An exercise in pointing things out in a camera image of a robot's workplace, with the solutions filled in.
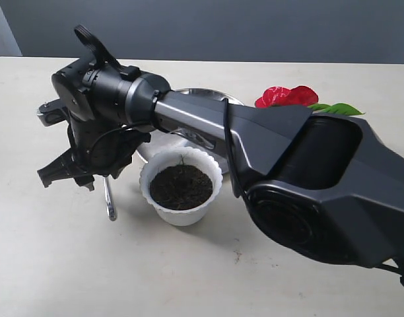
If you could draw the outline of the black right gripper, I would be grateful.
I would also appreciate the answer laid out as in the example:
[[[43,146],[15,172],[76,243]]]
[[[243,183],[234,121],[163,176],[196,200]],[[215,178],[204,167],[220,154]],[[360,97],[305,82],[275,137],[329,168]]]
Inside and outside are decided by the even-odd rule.
[[[137,148],[151,140],[149,132],[136,125],[108,123],[73,123],[72,151],[65,151],[47,166],[37,171],[45,188],[54,181],[74,178],[76,185],[94,191],[94,175],[117,178]]]

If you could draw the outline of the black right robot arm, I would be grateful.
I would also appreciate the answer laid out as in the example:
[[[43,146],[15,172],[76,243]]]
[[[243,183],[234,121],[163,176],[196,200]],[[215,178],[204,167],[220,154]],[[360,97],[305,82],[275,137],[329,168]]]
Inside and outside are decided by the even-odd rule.
[[[190,96],[137,67],[78,59],[54,73],[41,122],[67,122],[70,147],[45,186],[118,177],[150,133],[178,129],[225,157],[232,189],[270,239],[312,260],[379,268],[404,286],[404,158],[366,120],[301,106],[253,108]]]

